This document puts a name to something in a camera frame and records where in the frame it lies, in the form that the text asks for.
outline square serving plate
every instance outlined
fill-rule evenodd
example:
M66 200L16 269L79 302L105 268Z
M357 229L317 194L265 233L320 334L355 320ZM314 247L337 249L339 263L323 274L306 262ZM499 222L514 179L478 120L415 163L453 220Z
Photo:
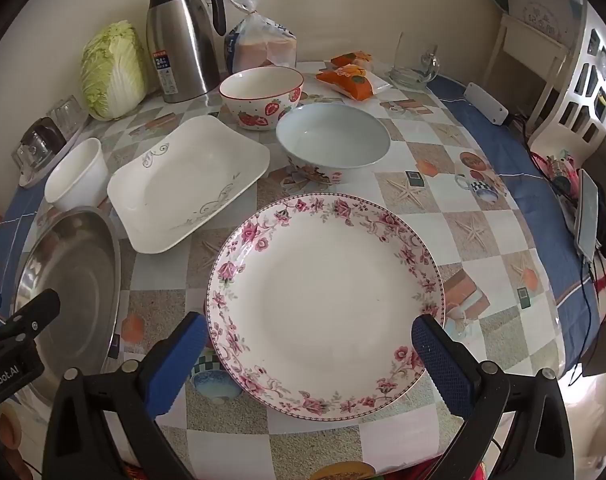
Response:
M132 247L162 253L256 182L270 150L206 115L116 170L107 187Z

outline wall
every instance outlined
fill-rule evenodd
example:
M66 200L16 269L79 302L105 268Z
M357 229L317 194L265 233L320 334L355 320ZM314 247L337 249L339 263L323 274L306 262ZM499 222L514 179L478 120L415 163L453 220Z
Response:
M0 211L18 182L10 152L57 100L78 95L84 44L103 26L128 19L144 40L148 0L30 0L0 42ZM259 12L290 28L299 60L361 48L392 62L401 30L439 44L442 72L480 77L500 12L491 0L260 0ZM228 8L228 26L241 13Z

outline metal bolt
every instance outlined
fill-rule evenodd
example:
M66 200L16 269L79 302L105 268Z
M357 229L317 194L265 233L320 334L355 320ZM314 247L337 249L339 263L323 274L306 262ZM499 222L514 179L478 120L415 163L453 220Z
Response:
M481 370L487 374L494 375L499 371L499 367L491 361L483 361L481 363Z
M545 377L546 379L549 379L551 381L556 380L557 376L554 373L554 370L552 368L543 368L541 370L541 374L543 374L543 377Z
M65 370L63 377L65 378L66 381L71 381L72 379L76 379L77 375L78 375L78 370L76 368L68 368L67 370Z
M120 366L120 369L123 370L127 374L134 372L137 368L138 368L138 361L136 359L130 359L128 361L125 361Z

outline power strip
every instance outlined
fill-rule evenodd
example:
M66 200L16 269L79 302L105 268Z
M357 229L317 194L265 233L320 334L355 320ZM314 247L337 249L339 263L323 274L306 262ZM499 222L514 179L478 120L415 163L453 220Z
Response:
M494 99L479 85L470 83L463 94L479 112L481 112L492 124L500 126L506 120L508 111L499 101Z

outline oval metal tray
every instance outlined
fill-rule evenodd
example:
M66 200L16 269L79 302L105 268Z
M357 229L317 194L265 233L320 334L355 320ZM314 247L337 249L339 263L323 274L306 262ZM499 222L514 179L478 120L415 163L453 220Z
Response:
M46 288L61 302L58 317L35 339L45 371L30 384L51 406L70 367L100 373L118 312L120 248L110 219L99 209L78 207L45 231L19 275L14 309Z

